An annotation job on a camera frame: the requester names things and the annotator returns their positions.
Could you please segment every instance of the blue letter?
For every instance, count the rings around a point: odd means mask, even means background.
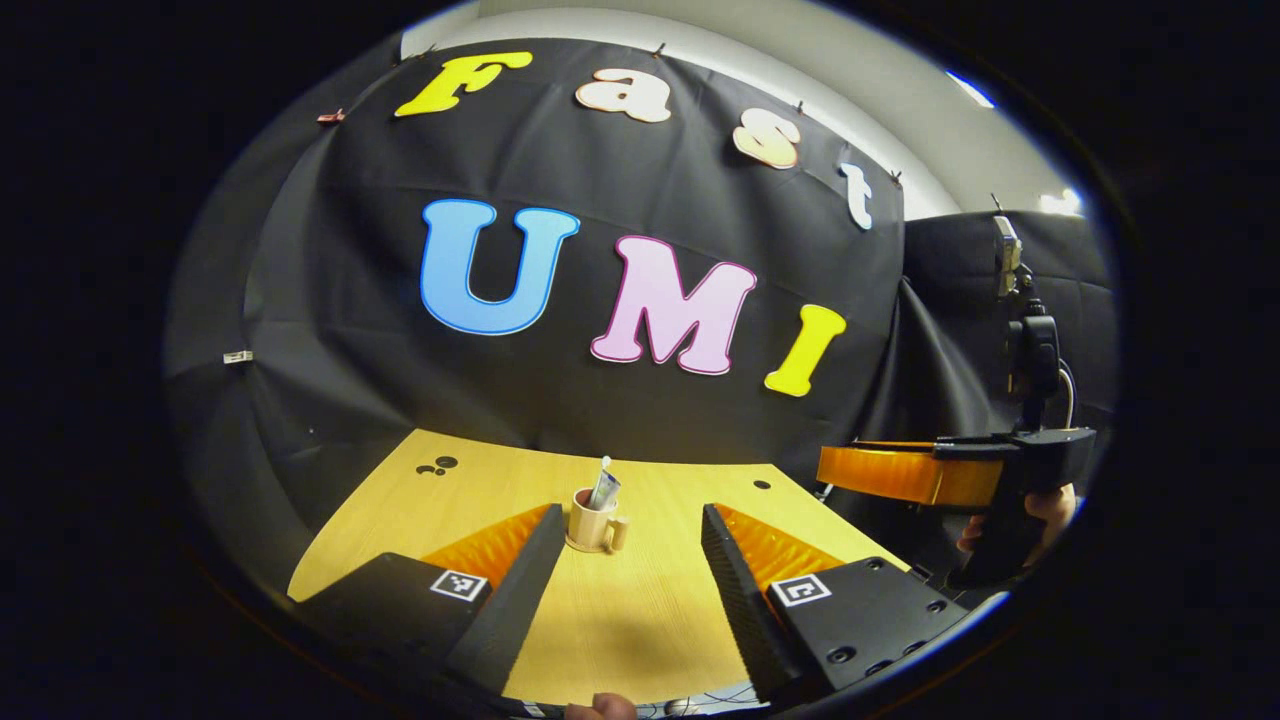
[[[561,243],[581,223],[559,210],[525,208],[516,227],[525,231],[516,290],[500,302],[471,293],[471,260],[480,228],[498,213],[475,200],[436,200],[422,210],[426,250],[422,254],[422,305],[445,325],[472,334],[511,334],[538,322],[547,309]]]

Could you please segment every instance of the mug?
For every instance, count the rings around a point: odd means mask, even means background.
[[[568,510],[568,530],[564,533],[566,544],[582,552],[622,550],[627,539],[630,520],[612,516],[613,511],[618,509],[618,501],[614,500],[604,510],[588,510],[585,503],[589,497],[591,497],[591,488],[582,488],[573,493],[573,506]],[[605,542],[605,530],[609,528],[613,529],[613,536]]]

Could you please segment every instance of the human finger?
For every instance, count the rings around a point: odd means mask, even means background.
[[[1028,493],[1023,505],[1027,507],[1028,515],[1044,520],[1044,533],[1041,536],[1041,542],[1032,548],[1027,557],[1027,565],[1034,565],[1044,555],[1044,551],[1057,541],[1057,536],[1066,529],[1071,516],[1075,515],[1075,487],[1068,483],[1056,491]]]
[[[595,693],[591,707],[604,720],[636,720],[639,716],[635,703],[618,693]]]
[[[969,524],[960,530],[960,537],[956,539],[956,547],[964,552],[973,552],[974,541],[982,537],[982,521],[986,520],[984,515],[973,515],[969,518]]]

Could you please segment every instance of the letter m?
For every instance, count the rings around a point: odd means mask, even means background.
[[[704,375],[727,373],[733,327],[746,293],[755,287],[755,274],[741,265],[721,263],[686,296],[669,245],[652,237],[625,236],[618,238],[617,250],[626,263],[622,287],[609,329],[591,342],[591,355],[612,363],[639,360],[644,354],[637,342],[643,316],[654,363],[666,363],[694,333],[676,364]]]

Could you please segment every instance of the light wood tabletop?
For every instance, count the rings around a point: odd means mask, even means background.
[[[439,462],[439,457],[452,457]],[[444,474],[419,473],[445,465]],[[415,430],[356,488],[298,562],[302,601],[383,552],[422,557],[486,525],[595,483],[599,457],[536,452]],[[590,705],[595,692],[662,702],[746,680],[701,548],[703,505],[719,502],[852,562],[878,555],[908,570],[772,465],[614,460],[623,550],[564,547],[506,697]],[[768,488],[755,486],[768,483]]]

